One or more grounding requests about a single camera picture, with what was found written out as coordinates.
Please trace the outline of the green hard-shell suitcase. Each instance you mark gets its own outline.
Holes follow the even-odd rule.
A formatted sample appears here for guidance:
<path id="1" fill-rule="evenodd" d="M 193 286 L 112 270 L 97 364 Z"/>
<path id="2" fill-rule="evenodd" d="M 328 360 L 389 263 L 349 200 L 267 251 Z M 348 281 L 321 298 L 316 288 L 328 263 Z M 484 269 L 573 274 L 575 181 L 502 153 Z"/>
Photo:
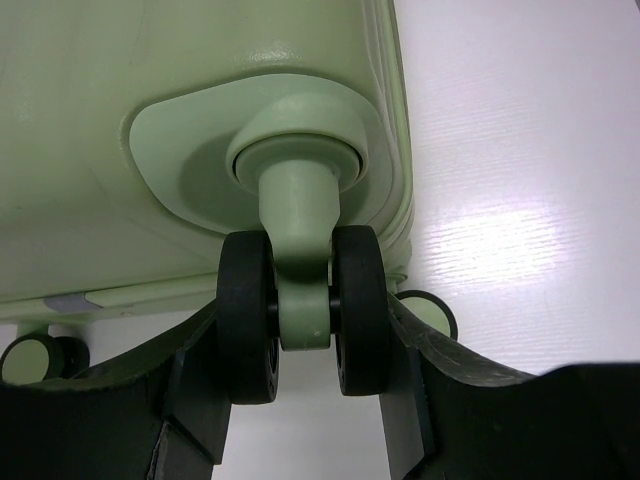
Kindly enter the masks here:
<path id="1" fill-rule="evenodd" d="M 382 393 L 412 220 L 394 2 L 2 3 L 3 385 L 81 375 L 52 324 L 215 297 L 233 403 L 283 350 Z"/>

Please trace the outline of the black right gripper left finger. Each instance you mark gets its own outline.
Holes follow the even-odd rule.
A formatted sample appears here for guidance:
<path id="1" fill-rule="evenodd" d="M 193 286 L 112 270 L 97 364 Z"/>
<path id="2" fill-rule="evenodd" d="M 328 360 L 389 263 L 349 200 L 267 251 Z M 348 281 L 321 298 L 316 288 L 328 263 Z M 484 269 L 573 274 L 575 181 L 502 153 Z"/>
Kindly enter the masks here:
<path id="1" fill-rule="evenodd" d="M 4 479 L 208 479 L 231 402 L 209 303 L 72 379 L 1 388 Z"/>

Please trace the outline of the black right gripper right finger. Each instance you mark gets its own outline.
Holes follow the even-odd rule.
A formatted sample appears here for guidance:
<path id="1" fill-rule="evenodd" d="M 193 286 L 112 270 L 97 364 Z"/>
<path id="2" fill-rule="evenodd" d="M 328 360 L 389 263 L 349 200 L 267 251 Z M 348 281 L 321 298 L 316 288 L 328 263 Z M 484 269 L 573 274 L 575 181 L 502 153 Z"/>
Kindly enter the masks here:
<path id="1" fill-rule="evenodd" d="M 490 360 L 389 301 L 380 397 L 394 479 L 635 479 L 639 367 L 532 375 Z"/>

